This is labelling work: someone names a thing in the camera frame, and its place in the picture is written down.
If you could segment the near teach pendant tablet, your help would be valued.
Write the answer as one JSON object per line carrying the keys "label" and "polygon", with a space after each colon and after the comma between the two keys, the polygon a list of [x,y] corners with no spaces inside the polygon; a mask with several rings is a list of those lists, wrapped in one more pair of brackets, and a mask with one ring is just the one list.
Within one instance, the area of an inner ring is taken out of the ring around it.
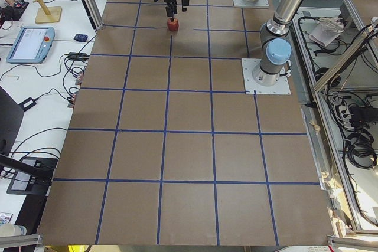
{"label": "near teach pendant tablet", "polygon": [[55,37],[53,27],[23,27],[6,58],[11,64],[41,64]]}

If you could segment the small blue device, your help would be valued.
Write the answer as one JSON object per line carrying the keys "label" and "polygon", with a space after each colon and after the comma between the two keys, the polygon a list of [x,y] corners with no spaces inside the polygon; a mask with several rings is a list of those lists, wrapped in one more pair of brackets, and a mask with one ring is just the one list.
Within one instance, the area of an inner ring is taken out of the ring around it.
{"label": "small blue device", "polygon": [[86,34],[76,34],[73,38],[75,41],[78,42],[86,42],[88,39],[88,35]]}

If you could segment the wooden mug tree stand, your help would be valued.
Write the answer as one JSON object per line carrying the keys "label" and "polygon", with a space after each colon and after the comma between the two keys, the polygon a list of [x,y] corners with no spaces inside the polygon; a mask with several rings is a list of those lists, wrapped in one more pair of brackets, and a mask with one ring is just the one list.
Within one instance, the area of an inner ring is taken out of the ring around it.
{"label": "wooden mug tree stand", "polygon": [[35,17],[36,24],[56,23],[61,19],[62,7],[50,6],[48,7],[44,0],[34,0],[38,2],[40,8]]}

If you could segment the red yellow apple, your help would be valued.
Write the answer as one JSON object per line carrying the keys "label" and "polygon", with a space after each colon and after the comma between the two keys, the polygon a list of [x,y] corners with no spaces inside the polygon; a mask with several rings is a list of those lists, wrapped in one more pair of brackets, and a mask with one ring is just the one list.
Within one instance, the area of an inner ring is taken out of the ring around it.
{"label": "red yellow apple", "polygon": [[167,29],[171,32],[176,32],[179,29],[179,22],[176,18],[167,19]]}

